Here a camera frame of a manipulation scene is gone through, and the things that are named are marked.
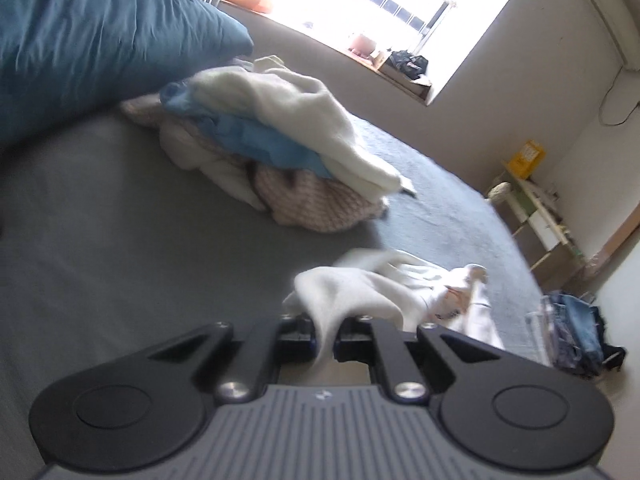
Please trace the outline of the white bear print sweatshirt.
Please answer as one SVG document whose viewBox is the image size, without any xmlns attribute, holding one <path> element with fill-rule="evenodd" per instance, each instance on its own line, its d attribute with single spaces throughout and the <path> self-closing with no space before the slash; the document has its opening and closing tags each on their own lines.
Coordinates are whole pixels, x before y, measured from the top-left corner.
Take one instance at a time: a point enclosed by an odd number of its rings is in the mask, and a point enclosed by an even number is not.
<svg viewBox="0 0 640 480">
<path fill-rule="evenodd" d="M 502 350 L 491 316 L 484 266 L 447 270 L 397 249 L 352 249 L 333 266 L 296 275 L 283 301 L 289 314 L 314 324 L 320 370 L 333 360 L 333 345 L 346 318 L 370 315 L 413 333 L 423 323 L 441 325 Z"/>
</svg>

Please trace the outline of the dark clothes on windowsill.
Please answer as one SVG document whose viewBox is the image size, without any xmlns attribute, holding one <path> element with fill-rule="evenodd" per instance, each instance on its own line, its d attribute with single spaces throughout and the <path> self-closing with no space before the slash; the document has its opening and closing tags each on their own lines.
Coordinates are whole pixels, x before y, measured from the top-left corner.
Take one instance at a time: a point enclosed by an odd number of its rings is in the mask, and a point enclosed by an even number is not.
<svg viewBox="0 0 640 480">
<path fill-rule="evenodd" d="M 392 51 L 378 72 L 425 101 L 432 86 L 426 76 L 427 65 L 428 61 L 422 55 L 414 55 L 406 50 Z"/>
</svg>

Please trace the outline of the light blue garment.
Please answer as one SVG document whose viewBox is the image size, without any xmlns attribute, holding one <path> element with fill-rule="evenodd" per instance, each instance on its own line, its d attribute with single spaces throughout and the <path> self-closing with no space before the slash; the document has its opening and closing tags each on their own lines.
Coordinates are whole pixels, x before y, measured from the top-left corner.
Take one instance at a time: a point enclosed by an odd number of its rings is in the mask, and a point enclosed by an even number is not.
<svg viewBox="0 0 640 480">
<path fill-rule="evenodd" d="M 213 112 L 194 99 L 184 81 L 171 82 L 160 90 L 165 110 L 189 118 L 198 131 L 226 151 L 278 169 L 305 169 L 320 178 L 331 179 L 320 156 L 275 128 L 257 120 Z"/>
</svg>

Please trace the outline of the white yarn ball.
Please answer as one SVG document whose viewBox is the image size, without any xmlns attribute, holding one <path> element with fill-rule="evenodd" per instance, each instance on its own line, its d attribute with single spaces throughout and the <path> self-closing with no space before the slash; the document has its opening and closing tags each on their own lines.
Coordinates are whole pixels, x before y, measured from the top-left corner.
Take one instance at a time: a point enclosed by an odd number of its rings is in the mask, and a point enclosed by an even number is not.
<svg viewBox="0 0 640 480">
<path fill-rule="evenodd" d="M 485 200 L 491 206 L 497 206 L 506 201 L 512 192 L 512 185 L 508 181 L 502 181 L 494 185 L 486 194 Z"/>
</svg>

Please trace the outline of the grey bed sheet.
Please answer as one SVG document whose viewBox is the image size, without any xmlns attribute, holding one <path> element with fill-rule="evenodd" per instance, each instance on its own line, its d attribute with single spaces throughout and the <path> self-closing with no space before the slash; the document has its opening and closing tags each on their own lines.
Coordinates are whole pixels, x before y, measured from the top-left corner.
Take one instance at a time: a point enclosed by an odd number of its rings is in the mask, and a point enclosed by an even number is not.
<svg viewBox="0 0 640 480">
<path fill-rule="evenodd" d="M 1 474 L 41 468 L 27 414 L 58 378 L 215 321 L 281 311 L 293 278 L 354 248 L 399 249 L 488 273 L 506 348 L 536 359 L 541 297 L 498 214 L 474 188 L 389 133 L 370 150 L 416 186 L 387 214 L 334 234 L 279 226 L 171 162 L 116 110 L 37 134 L 1 156 Z"/>
</svg>

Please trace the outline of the stack of folded jeans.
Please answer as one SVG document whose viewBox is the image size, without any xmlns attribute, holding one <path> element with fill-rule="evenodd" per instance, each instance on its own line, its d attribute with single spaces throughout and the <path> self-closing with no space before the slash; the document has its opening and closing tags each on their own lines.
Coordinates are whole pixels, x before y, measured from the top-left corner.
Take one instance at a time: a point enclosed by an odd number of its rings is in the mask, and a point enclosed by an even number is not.
<svg viewBox="0 0 640 480">
<path fill-rule="evenodd" d="M 606 340 L 606 322 L 592 302 L 562 290 L 541 298 L 538 308 L 526 314 L 526 322 L 541 359 L 556 370 L 596 379 L 619 372 L 627 350 Z"/>
</svg>

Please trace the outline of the white and green desk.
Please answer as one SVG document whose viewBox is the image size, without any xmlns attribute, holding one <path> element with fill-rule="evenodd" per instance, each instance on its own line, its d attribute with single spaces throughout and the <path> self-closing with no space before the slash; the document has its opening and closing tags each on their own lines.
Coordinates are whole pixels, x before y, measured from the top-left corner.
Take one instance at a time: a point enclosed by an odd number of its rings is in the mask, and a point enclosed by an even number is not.
<svg viewBox="0 0 640 480">
<path fill-rule="evenodd" d="M 546 205 L 533 182 L 515 177 L 507 166 L 503 166 L 490 188 L 502 181 L 511 183 L 512 192 L 504 203 L 494 206 L 497 214 L 510 231 L 540 288 L 562 288 L 582 270 L 585 263 L 582 251 L 554 209 Z"/>
</svg>

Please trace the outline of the yellow box on desk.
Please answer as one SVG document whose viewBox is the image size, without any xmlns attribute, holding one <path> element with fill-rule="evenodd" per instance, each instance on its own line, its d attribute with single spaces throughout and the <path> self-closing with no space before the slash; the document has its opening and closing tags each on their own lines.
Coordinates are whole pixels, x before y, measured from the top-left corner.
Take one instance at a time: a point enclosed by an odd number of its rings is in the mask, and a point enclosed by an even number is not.
<svg viewBox="0 0 640 480">
<path fill-rule="evenodd" d="M 528 140 L 506 164 L 508 169 L 519 179 L 528 179 L 546 157 L 546 150 L 541 144 Z"/>
</svg>

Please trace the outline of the cream fleece garment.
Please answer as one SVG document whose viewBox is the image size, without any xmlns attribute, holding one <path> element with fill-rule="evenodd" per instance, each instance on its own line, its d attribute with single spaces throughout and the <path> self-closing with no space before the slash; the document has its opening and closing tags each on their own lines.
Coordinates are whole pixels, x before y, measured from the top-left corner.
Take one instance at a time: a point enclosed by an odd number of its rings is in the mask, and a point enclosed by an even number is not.
<svg viewBox="0 0 640 480">
<path fill-rule="evenodd" d="M 196 102 L 255 119 L 316 152 L 336 179 L 374 203 L 416 194 L 411 180 L 364 145 L 352 115 L 319 79 L 295 73 L 275 55 L 242 66 L 202 70 L 188 79 Z"/>
</svg>

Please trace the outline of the pink pot on windowsill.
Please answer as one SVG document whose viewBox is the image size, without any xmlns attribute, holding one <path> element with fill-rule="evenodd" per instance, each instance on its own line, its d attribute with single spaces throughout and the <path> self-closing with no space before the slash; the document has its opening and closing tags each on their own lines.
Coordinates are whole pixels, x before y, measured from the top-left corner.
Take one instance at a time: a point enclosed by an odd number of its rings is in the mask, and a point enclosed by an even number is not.
<svg viewBox="0 0 640 480">
<path fill-rule="evenodd" d="M 360 58 L 370 58 L 376 50 L 375 42 L 367 36 L 359 35 L 352 42 L 349 51 Z"/>
</svg>

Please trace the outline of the orange object on windowsill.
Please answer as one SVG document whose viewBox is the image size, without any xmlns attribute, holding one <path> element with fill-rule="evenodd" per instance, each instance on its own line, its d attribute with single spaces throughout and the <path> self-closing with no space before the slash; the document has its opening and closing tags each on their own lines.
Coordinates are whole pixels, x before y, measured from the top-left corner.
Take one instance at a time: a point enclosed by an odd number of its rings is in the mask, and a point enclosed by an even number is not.
<svg viewBox="0 0 640 480">
<path fill-rule="evenodd" d="M 224 0 L 224 1 L 256 13 L 269 14 L 271 12 L 271 4 L 268 2 L 268 0 Z"/>
</svg>

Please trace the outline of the blue duvet roll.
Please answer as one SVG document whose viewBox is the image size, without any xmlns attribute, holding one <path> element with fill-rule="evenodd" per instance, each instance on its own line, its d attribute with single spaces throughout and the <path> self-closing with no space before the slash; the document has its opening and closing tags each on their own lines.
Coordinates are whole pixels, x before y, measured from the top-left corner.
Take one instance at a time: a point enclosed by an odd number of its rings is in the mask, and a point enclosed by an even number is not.
<svg viewBox="0 0 640 480">
<path fill-rule="evenodd" d="M 202 0 L 1 0 L 1 145 L 252 53 Z"/>
</svg>

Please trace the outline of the cardboard panel against wall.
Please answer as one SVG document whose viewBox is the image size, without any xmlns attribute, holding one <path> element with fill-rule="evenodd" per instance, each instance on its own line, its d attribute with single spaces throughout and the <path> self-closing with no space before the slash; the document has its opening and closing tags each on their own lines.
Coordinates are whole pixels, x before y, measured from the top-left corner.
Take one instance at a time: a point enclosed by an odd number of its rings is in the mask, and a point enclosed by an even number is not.
<svg viewBox="0 0 640 480">
<path fill-rule="evenodd" d="M 602 248 L 587 262 L 588 275 L 596 275 L 606 266 L 615 253 L 626 243 L 626 240 L 634 234 L 634 231 L 639 229 L 639 222 L 639 208 L 634 208 L 634 211 L 610 236 Z"/>
</svg>

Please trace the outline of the wall air conditioner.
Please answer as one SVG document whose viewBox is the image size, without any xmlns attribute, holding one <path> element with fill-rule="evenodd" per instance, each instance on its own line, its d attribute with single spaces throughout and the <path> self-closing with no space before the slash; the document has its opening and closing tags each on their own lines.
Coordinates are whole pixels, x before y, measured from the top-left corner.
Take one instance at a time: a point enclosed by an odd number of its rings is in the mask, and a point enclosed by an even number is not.
<svg viewBox="0 0 640 480">
<path fill-rule="evenodd" d="M 624 70 L 639 71 L 639 0 L 586 0 L 610 36 Z"/>
</svg>

